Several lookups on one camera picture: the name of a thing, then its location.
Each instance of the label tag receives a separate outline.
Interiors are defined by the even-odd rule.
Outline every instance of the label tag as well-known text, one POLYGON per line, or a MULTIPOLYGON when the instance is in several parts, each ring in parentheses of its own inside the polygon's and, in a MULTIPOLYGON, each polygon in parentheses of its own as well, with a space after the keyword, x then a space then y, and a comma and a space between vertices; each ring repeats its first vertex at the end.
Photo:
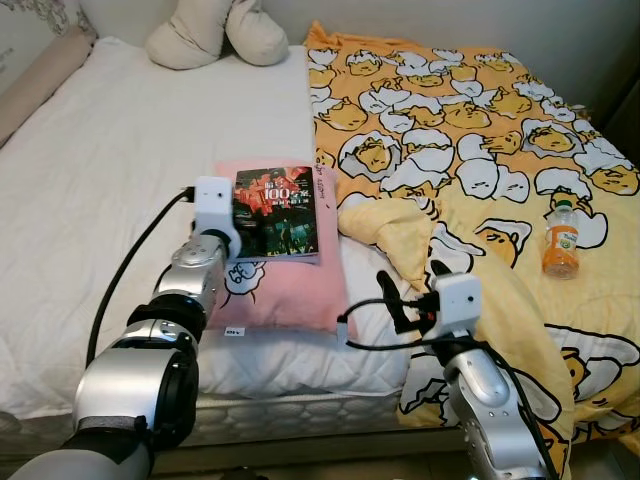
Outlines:
POLYGON ((244 337, 244 327, 227 327, 224 329, 225 337, 244 337))

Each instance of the bottle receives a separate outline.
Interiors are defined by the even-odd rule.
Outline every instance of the bottle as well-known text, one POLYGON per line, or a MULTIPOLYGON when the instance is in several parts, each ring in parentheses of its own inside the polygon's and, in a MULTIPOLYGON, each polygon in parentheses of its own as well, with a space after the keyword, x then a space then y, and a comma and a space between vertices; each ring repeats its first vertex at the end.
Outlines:
POLYGON ((542 258, 542 270, 564 280, 578 273, 578 217, 569 200, 560 200, 547 217, 547 249, 542 258))

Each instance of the bedspread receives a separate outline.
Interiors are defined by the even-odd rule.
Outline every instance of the bedspread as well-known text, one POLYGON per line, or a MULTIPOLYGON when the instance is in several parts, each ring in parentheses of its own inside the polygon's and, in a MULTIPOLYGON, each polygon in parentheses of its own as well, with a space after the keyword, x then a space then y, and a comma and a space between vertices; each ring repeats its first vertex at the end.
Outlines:
MULTIPOLYGON (((638 170, 507 52, 327 35, 317 23, 307 49, 316 161, 339 172, 339 204, 421 197, 431 225, 422 249, 481 278, 478 336, 517 370, 556 468, 568 477, 572 442, 637 441, 638 170), (541 272, 545 217, 560 199, 579 220, 571 281, 541 272)), ((429 261, 405 278, 428 291, 429 261)), ((458 421, 424 351, 398 416, 458 421)))

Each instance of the black cable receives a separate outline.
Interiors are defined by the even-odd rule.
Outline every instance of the black cable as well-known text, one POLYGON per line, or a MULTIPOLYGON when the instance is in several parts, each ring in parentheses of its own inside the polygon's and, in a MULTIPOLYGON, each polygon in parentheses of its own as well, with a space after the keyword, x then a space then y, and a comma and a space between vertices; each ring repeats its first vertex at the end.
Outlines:
POLYGON ((85 364, 85 368, 89 366, 89 364, 93 361, 93 359, 96 356, 96 348, 98 346, 98 335, 100 334, 100 326, 102 325, 102 319, 104 318, 104 314, 107 311, 107 306, 109 305, 109 301, 113 296, 113 292, 118 286, 118 282, 120 281, 120 279, 122 278, 122 275, 124 274, 125 270, 129 266, 129 263, 131 263, 133 256, 140 249, 140 247, 142 246, 144 241, 147 239, 147 237, 151 234, 151 232, 153 232, 153 230, 158 226, 158 224, 164 218, 164 216, 169 212, 169 210, 171 210, 171 208, 183 198, 186 198, 188 201, 193 202, 194 194, 195 194, 194 188, 188 187, 187 189, 185 189, 184 191, 180 192, 178 195, 173 197, 169 201, 169 203, 167 203, 165 207, 162 210, 160 210, 160 213, 156 215, 156 218, 153 219, 153 221, 149 224, 149 226, 145 229, 145 231, 142 232, 142 235, 138 237, 138 240, 136 240, 136 243, 133 244, 131 249, 129 249, 129 252, 127 253, 127 255, 124 257, 124 260, 122 260, 122 263, 120 264, 120 266, 118 267, 118 270, 116 271, 113 278, 111 279, 111 282, 107 287, 107 290, 104 292, 104 296, 102 297, 100 306, 98 306, 98 311, 96 312, 96 316, 93 319, 93 326, 91 327, 91 334, 89 335, 89 343, 87 345, 87 361, 85 364))
MULTIPOLYGON (((405 301, 405 300, 395 300, 395 299, 386 299, 386 298, 371 298, 367 300, 362 300, 352 305, 351 307, 349 307, 342 315, 338 317, 338 321, 341 323, 346 323, 347 317, 349 316, 349 314, 351 314, 354 310, 364 305, 384 303, 392 306, 402 305, 402 306, 415 308, 416 302, 417 301, 415 300, 405 301)), ((404 350, 408 348, 425 347, 429 345, 437 345, 437 344, 444 344, 444 343, 449 343, 449 344, 456 343, 459 345, 467 345, 467 346, 472 346, 472 347, 476 347, 481 350, 484 350, 496 362, 496 364, 499 367, 502 367, 507 372, 507 375, 511 379, 511 382, 513 382, 513 385, 516 387, 516 392, 518 393, 518 397, 520 398, 520 402, 522 403, 522 408, 524 410, 524 415, 526 417, 525 425, 527 425, 527 428, 531 432, 533 441, 536 444, 536 447, 538 448, 540 455, 542 456, 547 472, 551 476, 551 480, 560 480, 558 472, 556 471, 555 466, 553 465, 553 461, 551 460, 551 456, 549 455, 549 450, 547 449, 547 446, 544 443, 544 437, 540 432, 538 421, 536 419, 535 414, 533 413, 531 404, 527 399, 527 395, 524 391, 524 388, 522 388, 522 384, 520 383, 520 380, 516 376, 513 367, 511 367, 511 365, 509 365, 509 363, 504 359, 504 357, 500 355, 496 350, 494 350, 493 347, 491 347, 491 345, 489 345, 488 343, 479 342, 477 340, 474 340, 471 337, 470 338, 449 337, 449 338, 434 338, 431 340, 416 340, 414 342, 399 343, 395 345, 362 345, 360 343, 355 343, 348 340, 346 342, 346 345, 349 347, 355 348, 357 350, 365 350, 368 352, 385 352, 390 350, 404 350)))

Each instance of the book cover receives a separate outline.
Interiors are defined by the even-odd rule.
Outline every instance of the book cover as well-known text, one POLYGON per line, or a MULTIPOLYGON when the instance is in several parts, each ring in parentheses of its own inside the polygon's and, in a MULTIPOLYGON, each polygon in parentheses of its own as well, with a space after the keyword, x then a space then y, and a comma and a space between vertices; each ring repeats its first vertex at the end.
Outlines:
POLYGON ((233 217, 242 238, 238 260, 317 262, 312 167, 239 171, 233 217))

